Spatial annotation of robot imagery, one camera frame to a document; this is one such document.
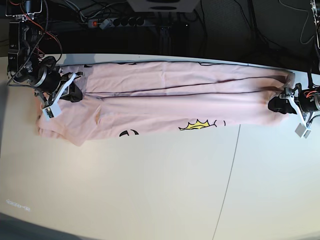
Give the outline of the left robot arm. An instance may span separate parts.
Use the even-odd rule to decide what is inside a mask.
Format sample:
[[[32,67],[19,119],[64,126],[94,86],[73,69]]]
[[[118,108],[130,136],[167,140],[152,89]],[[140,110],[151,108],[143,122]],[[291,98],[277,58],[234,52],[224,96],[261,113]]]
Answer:
[[[318,58],[318,69],[320,71],[320,1],[310,0],[315,34],[311,37]],[[295,84],[294,88],[286,86],[284,90],[268,102],[268,109],[281,114],[295,114],[299,117],[299,125],[296,130],[309,131],[314,116],[320,112],[320,84],[315,84],[312,78],[312,70],[307,72],[307,89],[302,89],[301,83]]]

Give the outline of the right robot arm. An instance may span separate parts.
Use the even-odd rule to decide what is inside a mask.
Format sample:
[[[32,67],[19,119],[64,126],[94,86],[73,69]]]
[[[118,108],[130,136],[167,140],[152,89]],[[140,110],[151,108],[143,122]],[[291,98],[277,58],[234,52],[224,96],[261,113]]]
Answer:
[[[46,0],[8,0],[5,15],[9,23],[7,86],[30,88],[45,107],[55,100],[77,103],[83,99],[72,73],[61,74],[58,59],[46,56],[39,44],[45,36],[60,41],[49,32],[49,5]]]

